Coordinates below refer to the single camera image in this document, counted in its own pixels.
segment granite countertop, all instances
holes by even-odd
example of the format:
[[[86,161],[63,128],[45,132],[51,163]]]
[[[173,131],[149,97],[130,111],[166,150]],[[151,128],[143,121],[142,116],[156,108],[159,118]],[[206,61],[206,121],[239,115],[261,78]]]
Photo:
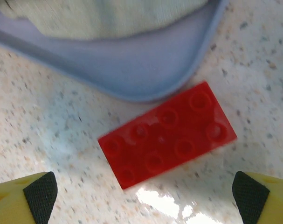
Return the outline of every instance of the granite countertop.
[[[50,224],[241,224],[236,171],[283,178],[283,0],[232,1],[185,88],[202,80],[238,140],[122,191],[97,137],[160,102],[111,98],[0,47],[0,182],[53,171]]]

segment lego brick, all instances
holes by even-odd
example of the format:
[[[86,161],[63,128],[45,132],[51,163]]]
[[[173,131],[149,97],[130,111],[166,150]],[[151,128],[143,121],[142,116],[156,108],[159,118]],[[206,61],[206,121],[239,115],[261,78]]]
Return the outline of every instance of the lego brick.
[[[126,189],[235,139],[212,90],[203,82],[98,141]]]

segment red lego brick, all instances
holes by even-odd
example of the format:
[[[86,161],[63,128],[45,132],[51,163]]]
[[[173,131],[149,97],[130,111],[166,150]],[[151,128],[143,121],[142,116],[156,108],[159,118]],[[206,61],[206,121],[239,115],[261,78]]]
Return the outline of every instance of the red lego brick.
[[[203,82],[99,139],[122,189],[236,139]]]

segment cloth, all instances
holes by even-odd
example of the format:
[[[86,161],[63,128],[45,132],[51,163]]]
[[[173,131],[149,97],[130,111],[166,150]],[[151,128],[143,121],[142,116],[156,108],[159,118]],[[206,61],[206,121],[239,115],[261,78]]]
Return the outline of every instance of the cloth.
[[[165,27],[208,0],[0,0],[0,11],[28,18],[50,37],[93,40]]]

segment speckled countertop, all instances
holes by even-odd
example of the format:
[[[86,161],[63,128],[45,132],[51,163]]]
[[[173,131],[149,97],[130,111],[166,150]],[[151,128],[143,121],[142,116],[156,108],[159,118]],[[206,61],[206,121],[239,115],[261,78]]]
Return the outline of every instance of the speckled countertop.
[[[0,182],[54,171],[50,224],[240,224],[236,171],[283,178],[283,0],[232,1],[188,86],[207,80],[234,144],[122,191],[97,137],[156,104],[131,104],[0,48]]]

